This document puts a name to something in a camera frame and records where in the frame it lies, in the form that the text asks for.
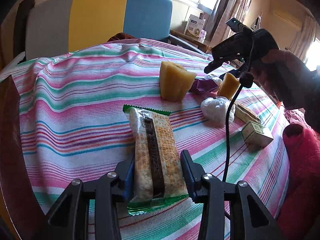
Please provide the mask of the person's right hand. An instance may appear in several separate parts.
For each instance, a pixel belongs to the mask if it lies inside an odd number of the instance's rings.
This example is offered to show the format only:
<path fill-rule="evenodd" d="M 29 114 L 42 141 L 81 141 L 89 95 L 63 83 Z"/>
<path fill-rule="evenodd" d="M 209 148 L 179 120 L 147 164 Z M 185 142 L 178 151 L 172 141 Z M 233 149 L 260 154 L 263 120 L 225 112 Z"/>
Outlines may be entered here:
<path fill-rule="evenodd" d="M 271 49 L 267 55 L 252 62 L 251 73 L 286 109 L 307 109 L 312 95 L 313 72 L 290 51 Z"/>

